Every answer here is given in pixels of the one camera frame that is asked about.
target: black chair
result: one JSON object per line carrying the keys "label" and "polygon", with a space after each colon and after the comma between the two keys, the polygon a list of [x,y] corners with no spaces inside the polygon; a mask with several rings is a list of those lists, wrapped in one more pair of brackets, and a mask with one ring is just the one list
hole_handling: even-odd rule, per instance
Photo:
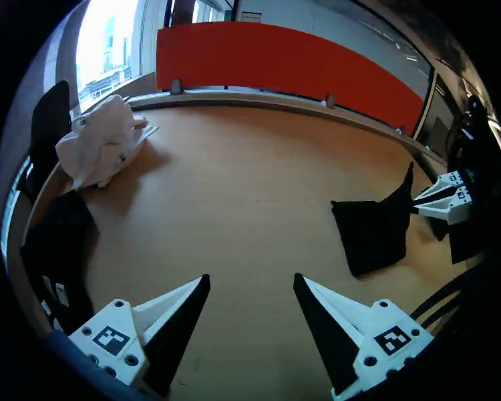
{"label": "black chair", "polygon": [[46,92],[33,110],[31,118],[30,163],[27,176],[23,171],[17,189],[33,204],[45,181],[57,164],[55,145],[71,130],[69,83],[60,81]]}
{"label": "black chair", "polygon": [[55,198],[46,215],[31,227],[21,248],[29,282],[46,302],[52,325],[72,334],[93,317],[84,271],[97,231],[93,216],[76,191]]}

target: window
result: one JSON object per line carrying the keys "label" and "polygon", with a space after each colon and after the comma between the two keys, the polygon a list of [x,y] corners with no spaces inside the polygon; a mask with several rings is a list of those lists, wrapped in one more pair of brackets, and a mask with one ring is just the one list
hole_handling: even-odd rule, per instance
{"label": "window", "polygon": [[131,80],[132,31],[138,0],[91,0],[76,48],[80,111]]}
{"label": "window", "polygon": [[351,1],[317,0],[309,33],[363,55],[425,100],[431,65],[402,34]]}
{"label": "window", "polygon": [[461,116],[462,113],[447,85],[437,76],[432,102],[417,140],[446,159],[446,138]]}
{"label": "window", "polygon": [[231,11],[232,7],[228,3],[219,5],[214,1],[196,0],[193,7],[193,23],[198,22],[218,22],[224,21],[226,11]]}
{"label": "window", "polygon": [[7,195],[7,202],[4,208],[4,215],[2,219],[2,229],[0,233],[0,247],[2,248],[2,256],[4,258],[4,265],[7,270],[7,238],[9,236],[9,224],[11,222],[11,217],[13,216],[13,210],[15,209],[15,205],[17,203],[17,199],[19,197],[20,192],[17,190],[17,185],[21,180],[22,174],[29,175],[33,165],[29,162],[29,156],[22,164],[22,167],[17,172],[15,176],[15,180],[13,181],[13,185],[11,186],[11,190]]}

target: sky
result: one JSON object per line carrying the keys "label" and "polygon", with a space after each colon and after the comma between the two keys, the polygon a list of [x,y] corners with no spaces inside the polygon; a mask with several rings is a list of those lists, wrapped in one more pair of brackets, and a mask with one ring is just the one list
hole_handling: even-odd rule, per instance
{"label": "sky", "polygon": [[[122,55],[123,38],[128,37],[128,43],[132,44],[137,4],[138,0],[91,0],[81,23],[76,47],[76,66],[79,68],[82,86],[96,80],[103,72],[104,29],[111,17],[116,17],[114,32],[114,47],[118,49],[116,55]],[[122,57],[114,62],[122,63]]]}

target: wall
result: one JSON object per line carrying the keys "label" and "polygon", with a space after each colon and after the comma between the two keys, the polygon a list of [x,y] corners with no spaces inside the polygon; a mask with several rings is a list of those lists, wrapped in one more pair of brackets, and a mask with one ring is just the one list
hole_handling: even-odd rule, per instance
{"label": "wall", "polygon": [[367,11],[350,2],[343,3],[342,7],[344,10],[340,13],[312,0],[241,0],[237,19],[240,20],[243,11],[262,13],[262,23],[311,33],[345,46],[392,73],[425,100],[429,65],[420,57],[417,62],[406,59],[409,51],[404,46],[398,49],[394,42],[386,39],[386,32],[377,33],[358,21],[356,15],[368,14]]}
{"label": "wall", "polygon": [[156,71],[156,38],[163,28],[166,7],[167,0],[138,2],[132,35],[132,76]]}

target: skyscraper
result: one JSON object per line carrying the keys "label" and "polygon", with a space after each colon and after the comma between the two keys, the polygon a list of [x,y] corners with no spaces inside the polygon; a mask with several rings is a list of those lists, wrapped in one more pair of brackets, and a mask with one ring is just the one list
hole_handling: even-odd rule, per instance
{"label": "skyscraper", "polygon": [[113,68],[113,38],[115,32],[115,17],[111,17],[104,30],[104,72]]}
{"label": "skyscraper", "polygon": [[128,46],[128,38],[125,37],[124,38],[124,44],[123,44],[123,50],[122,50],[122,63],[124,65],[128,65],[129,64],[128,54],[126,54],[126,51],[128,50],[127,46]]}

